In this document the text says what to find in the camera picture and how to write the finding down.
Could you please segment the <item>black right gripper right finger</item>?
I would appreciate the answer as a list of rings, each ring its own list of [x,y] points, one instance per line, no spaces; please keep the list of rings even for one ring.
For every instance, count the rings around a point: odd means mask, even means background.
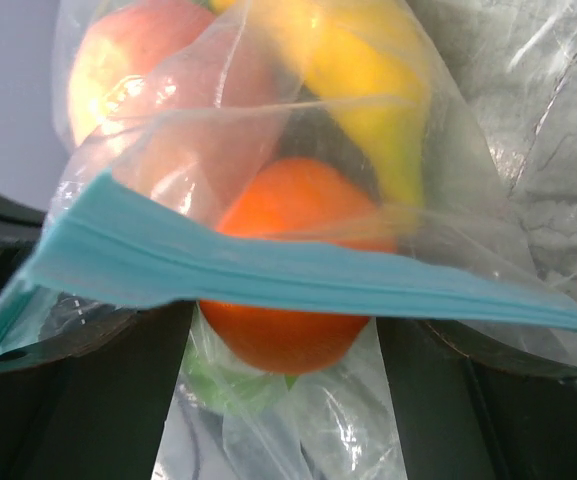
[[[411,479],[577,479],[577,367],[454,321],[376,327]]]

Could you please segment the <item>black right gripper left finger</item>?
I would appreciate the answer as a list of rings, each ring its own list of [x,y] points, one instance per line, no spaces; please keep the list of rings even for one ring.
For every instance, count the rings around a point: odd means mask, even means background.
[[[193,305],[115,311],[0,356],[0,479],[148,479]]]

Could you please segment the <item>fake red apple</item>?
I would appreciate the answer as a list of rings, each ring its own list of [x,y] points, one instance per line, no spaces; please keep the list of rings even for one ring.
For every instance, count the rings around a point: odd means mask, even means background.
[[[296,89],[241,10],[126,6],[90,27],[74,60],[71,177],[112,167],[138,193],[212,221],[270,159],[285,122],[274,106]]]

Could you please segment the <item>clear zip top bag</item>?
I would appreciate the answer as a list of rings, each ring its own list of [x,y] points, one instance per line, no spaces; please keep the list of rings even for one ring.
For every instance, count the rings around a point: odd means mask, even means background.
[[[64,1],[53,122],[70,158],[37,246],[0,293],[0,356],[115,311],[177,302],[192,319],[155,459],[163,479],[409,479],[379,318],[454,321],[577,367],[577,1],[402,1],[432,56],[424,203],[385,199],[371,161],[295,80],[270,159],[212,221],[135,191],[106,167],[71,177],[68,84],[104,16],[141,1]],[[247,373],[297,376],[259,412],[185,392],[195,350]]]

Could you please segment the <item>fake yellow banana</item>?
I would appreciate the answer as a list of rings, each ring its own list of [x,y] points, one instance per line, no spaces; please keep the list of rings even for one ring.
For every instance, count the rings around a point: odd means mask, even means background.
[[[422,206],[432,56],[406,4],[254,1],[248,18],[320,99],[372,100],[329,112],[371,161],[383,197]]]

